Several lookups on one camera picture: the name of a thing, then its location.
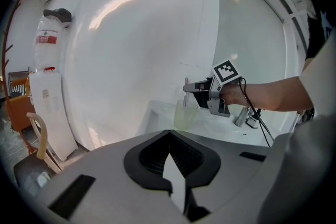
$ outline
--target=person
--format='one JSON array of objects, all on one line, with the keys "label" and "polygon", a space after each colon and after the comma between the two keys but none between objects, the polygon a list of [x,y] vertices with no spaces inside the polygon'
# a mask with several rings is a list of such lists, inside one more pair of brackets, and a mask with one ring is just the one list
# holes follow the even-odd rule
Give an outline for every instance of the person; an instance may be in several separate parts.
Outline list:
[{"label": "person", "polygon": [[[330,37],[335,26],[334,0],[306,0],[309,26],[309,44],[304,63],[305,70]],[[300,111],[314,107],[299,77],[271,83],[246,84],[246,93],[254,107],[272,111]],[[247,106],[239,85],[222,88],[221,98],[226,104]]]}]

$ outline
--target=sink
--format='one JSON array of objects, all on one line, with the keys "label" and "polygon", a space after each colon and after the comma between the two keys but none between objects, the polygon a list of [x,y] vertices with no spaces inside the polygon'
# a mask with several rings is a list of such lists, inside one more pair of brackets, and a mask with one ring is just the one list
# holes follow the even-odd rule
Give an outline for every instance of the sink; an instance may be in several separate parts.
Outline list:
[{"label": "sink", "polygon": [[[136,135],[152,133],[161,130],[178,130],[174,126],[174,115],[176,105],[151,100],[140,124]],[[234,124],[235,117],[229,118],[210,114],[208,109],[199,108],[191,127],[183,130],[189,133],[209,137],[216,140],[227,142],[267,146],[265,138],[260,128],[252,129],[246,124],[238,127]],[[279,132],[269,128],[273,137],[279,135]],[[267,135],[268,142],[271,144],[271,138]]]}]

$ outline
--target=gray floor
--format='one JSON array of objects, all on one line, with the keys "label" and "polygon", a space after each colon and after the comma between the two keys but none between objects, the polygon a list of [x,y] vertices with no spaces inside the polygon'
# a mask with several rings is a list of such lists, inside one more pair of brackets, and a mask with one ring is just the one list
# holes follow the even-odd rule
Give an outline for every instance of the gray floor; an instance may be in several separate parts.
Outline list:
[{"label": "gray floor", "polygon": [[[9,179],[13,184],[16,184],[13,167],[28,156],[28,149],[19,133],[11,129],[5,103],[2,102],[0,106],[0,160]],[[26,129],[24,136],[34,147],[38,147],[37,136],[33,128]]]}]

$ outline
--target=human arm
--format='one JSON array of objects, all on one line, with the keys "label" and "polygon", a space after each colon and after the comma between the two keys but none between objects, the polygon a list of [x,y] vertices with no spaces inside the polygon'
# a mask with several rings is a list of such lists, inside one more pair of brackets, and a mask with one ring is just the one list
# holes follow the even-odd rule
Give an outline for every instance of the human arm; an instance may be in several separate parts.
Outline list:
[{"label": "human arm", "polygon": [[[227,105],[249,105],[239,85],[224,85],[221,91]],[[255,108],[272,111],[298,111],[313,107],[299,77],[264,84],[247,84],[246,94]]]}]

